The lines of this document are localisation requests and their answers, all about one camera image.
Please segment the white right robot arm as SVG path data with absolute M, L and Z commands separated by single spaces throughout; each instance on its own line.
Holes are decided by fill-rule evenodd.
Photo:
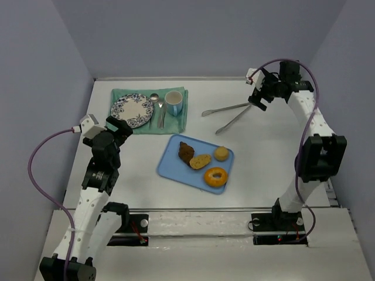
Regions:
M 265 100 L 283 99 L 294 113 L 302 129 L 298 152 L 295 157 L 295 175 L 287 191 L 277 198 L 272 208 L 275 222 L 290 220 L 302 210 L 307 198 L 322 182 L 337 175 L 347 140 L 337 135 L 325 121 L 318 108 L 319 93 L 315 79 L 303 80 L 302 65 L 294 60 L 281 60 L 278 74 L 265 67 L 251 68 L 246 82 L 254 86 L 248 100 L 265 111 Z

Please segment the stainless steel serving tongs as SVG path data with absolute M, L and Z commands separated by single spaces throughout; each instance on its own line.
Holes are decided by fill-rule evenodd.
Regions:
M 224 108 L 208 109 L 201 113 L 201 117 L 219 117 L 219 124 L 221 127 L 216 129 L 215 135 L 220 135 L 231 128 L 252 108 L 253 105 L 247 102 Z

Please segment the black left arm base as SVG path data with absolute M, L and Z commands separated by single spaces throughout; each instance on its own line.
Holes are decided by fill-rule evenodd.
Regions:
M 122 224 L 108 242 L 108 246 L 143 246 L 149 245 L 149 215 L 130 214 L 129 223 Z

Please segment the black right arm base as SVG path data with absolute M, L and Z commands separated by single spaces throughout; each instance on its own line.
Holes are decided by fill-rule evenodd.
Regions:
M 255 246 L 308 244 L 301 212 L 287 213 L 281 221 L 274 220 L 271 213 L 252 213 L 247 227 L 254 234 Z

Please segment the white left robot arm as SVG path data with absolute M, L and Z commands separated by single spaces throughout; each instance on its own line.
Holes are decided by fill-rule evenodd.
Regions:
M 40 262 L 44 280 L 95 280 L 94 260 L 116 230 L 129 223 L 128 206 L 110 202 L 109 197 L 119 176 L 120 147 L 133 130 L 125 121 L 112 116 L 106 121 L 115 129 L 101 126 L 92 114 L 85 115 L 79 125 L 70 129 L 82 134 L 92 157 L 76 210 L 67 215 L 70 226 L 52 257 L 44 257 Z

